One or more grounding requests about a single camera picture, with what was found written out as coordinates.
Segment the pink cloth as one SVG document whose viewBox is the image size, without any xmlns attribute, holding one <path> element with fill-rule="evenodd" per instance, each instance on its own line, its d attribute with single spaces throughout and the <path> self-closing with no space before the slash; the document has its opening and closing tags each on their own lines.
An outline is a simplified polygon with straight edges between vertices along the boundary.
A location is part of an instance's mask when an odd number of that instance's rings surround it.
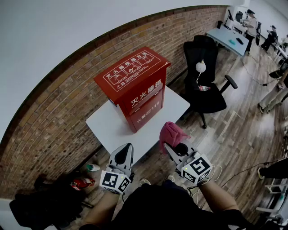
<svg viewBox="0 0 288 230">
<path fill-rule="evenodd" d="M 167 154 L 164 143 L 169 144 L 172 148 L 175 148 L 181 141 L 190 139 L 178 125 L 173 122 L 166 122 L 159 135 L 160 147 L 163 154 Z"/>
</svg>

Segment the person's right forearm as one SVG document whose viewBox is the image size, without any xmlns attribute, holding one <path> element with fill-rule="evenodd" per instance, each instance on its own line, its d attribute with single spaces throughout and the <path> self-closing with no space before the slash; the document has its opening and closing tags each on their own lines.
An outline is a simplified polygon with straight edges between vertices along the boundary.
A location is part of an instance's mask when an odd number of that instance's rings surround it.
<svg viewBox="0 0 288 230">
<path fill-rule="evenodd" d="M 235 199 L 214 181 L 200 185 L 199 189 L 213 212 L 239 210 Z"/>
</svg>

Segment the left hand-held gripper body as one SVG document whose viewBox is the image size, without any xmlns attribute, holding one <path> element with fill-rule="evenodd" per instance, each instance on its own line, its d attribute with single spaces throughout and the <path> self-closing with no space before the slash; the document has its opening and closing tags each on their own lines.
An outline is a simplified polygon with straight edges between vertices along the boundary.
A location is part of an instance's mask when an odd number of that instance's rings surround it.
<svg viewBox="0 0 288 230">
<path fill-rule="evenodd" d="M 121 195 L 133 182 L 134 173 L 127 169 L 107 164 L 106 169 L 101 172 L 99 186 L 114 194 Z"/>
</svg>

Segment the light blue desk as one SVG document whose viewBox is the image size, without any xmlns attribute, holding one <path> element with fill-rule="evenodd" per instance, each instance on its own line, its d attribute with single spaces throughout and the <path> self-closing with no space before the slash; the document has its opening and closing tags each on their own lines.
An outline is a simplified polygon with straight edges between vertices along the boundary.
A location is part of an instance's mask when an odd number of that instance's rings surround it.
<svg viewBox="0 0 288 230">
<path fill-rule="evenodd" d="M 248 39 L 242 36 L 239 33 L 234 32 L 233 30 L 228 30 L 224 26 L 221 26 L 220 29 L 213 28 L 206 32 L 206 35 L 211 37 L 217 43 L 225 46 L 227 49 L 237 54 L 238 56 L 244 56 L 245 51 L 248 45 Z M 240 44 L 236 38 L 240 38 L 243 41 L 243 44 Z"/>
</svg>

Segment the person's black clothing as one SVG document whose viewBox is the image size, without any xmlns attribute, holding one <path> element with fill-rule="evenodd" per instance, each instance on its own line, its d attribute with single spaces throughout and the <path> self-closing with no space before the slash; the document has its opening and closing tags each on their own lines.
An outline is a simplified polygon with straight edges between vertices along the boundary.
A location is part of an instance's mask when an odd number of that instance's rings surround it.
<svg viewBox="0 0 288 230">
<path fill-rule="evenodd" d="M 183 187 L 170 180 L 139 186 L 102 228 L 85 224 L 79 230 L 254 230 L 239 210 L 206 211 Z"/>
</svg>

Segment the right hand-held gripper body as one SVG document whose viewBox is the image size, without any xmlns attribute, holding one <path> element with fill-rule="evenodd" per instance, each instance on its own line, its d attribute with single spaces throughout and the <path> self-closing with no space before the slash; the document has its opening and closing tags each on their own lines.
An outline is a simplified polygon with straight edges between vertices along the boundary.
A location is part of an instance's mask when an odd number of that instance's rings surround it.
<svg viewBox="0 0 288 230">
<path fill-rule="evenodd" d="M 212 164 L 207 156 L 195 150 L 191 155 L 184 157 L 176 169 L 179 170 L 181 177 L 198 184 L 209 175 Z"/>
</svg>

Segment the red fire extinguisher box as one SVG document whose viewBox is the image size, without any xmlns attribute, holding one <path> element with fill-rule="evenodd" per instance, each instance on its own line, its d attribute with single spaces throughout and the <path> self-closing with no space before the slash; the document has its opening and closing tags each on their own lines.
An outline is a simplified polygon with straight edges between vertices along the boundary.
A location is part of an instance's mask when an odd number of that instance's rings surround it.
<svg viewBox="0 0 288 230">
<path fill-rule="evenodd" d="M 163 108 L 170 65 L 166 58 L 143 47 L 95 76 L 94 81 L 120 107 L 136 133 Z"/>
</svg>

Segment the black mesh office chair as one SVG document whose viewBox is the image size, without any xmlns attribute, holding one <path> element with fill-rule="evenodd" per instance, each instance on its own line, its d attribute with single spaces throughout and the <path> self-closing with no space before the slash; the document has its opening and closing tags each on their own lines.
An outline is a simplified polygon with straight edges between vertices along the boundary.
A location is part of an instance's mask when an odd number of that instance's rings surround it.
<svg viewBox="0 0 288 230">
<path fill-rule="evenodd" d="M 31 230 L 44 230 L 49 226 L 62 230 L 81 217 L 84 207 L 93 208 L 85 201 L 86 193 L 71 186 L 72 180 L 72 174 L 61 175 L 48 183 L 42 174 L 34 183 L 33 193 L 17 193 L 9 207 L 18 224 Z"/>
</svg>

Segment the black desk lamp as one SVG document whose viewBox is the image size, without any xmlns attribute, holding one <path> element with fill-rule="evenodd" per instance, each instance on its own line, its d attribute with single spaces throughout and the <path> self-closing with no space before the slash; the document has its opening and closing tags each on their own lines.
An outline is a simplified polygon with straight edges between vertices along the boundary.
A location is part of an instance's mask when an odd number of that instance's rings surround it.
<svg viewBox="0 0 288 230">
<path fill-rule="evenodd" d="M 231 22 L 234 22 L 234 19 L 232 17 L 232 13 L 230 10 L 228 10 L 228 16 L 227 16 L 227 19 L 226 19 L 226 22 L 224 24 L 224 27 L 227 28 L 228 30 L 231 30 L 231 28 L 229 27 L 229 25 L 227 24 L 228 20 L 230 20 Z"/>
</svg>

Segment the black padded office chair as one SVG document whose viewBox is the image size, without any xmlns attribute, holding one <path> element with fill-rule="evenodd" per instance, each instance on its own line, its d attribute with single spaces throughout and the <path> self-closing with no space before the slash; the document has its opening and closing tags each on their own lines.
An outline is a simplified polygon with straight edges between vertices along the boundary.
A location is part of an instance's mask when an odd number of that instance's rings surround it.
<svg viewBox="0 0 288 230">
<path fill-rule="evenodd" d="M 214 83 L 218 48 L 211 37 L 196 35 L 193 41 L 184 42 L 183 48 L 187 62 L 187 76 L 184 79 L 185 93 L 181 94 L 181 96 L 190 103 L 186 113 L 190 111 L 199 113 L 203 121 L 202 127 L 206 129 L 207 124 L 204 114 L 226 109 L 227 105 L 222 93 L 229 86 L 234 89 L 237 89 L 238 86 L 229 75 L 225 75 L 227 82 L 221 89 L 218 89 Z M 200 75 L 198 83 L 196 83 L 199 73 L 196 71 L 195 66 L 202 60 L 206 64 L 206 70 Z M 211 89 L 200 91 L 199 86 L 208 86 Z"/>
</svg>

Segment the person's left forearm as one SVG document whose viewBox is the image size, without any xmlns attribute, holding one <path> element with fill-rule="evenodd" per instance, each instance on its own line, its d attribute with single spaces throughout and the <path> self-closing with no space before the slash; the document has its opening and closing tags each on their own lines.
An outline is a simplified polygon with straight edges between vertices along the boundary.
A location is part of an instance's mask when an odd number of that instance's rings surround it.
<svg viewBox="0 0 288 230">
<path fill-rule="evenodd" d="M 98 203 L 90 210 L 85 217 L 85 224 L 92 224 L 99 228 L 106 226 L 113 217 L 120 195 L 112 192 L 105 192 Z"/>
</svg>

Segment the white ball on stick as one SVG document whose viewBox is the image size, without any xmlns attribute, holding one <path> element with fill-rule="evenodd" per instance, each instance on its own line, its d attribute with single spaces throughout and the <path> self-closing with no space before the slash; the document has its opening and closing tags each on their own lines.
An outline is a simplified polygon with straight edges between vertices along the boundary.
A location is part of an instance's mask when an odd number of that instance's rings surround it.
<svg viewBox="0 0 288 230">
<path fill-rule="evenodd" d="M 205 70 L 206 70 L 206 64 L 205 64 L 204 60 L 198 62 L 198 63 L 196 64 L 196 66 L 195 66 L 195 69 L 196 69 L 196 71 L 199 73 L 199 75 L 198 75 L 198 77 L 197 77 L 197 79 L 196 79 L 196 83 L 198 83 L 198 80 L 199 80 L 200 75 L 201 75 L 202 73 L 204 73 Z"/>
</svg>

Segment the red fire extinguisher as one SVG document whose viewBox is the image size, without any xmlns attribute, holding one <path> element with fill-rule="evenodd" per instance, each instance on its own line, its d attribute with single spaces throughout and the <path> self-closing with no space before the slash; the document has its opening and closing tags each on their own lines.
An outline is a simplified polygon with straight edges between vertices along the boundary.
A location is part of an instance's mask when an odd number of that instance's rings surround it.
<svg viewBox="0 0 288 230">
<path fill-rule="evenodd" d="M 70 186 L 75 190 L 82 190 L 84 188 L 94 186 L 95 180 L 93 178 L 75 178 L 70 183 Z"/>
</svg>

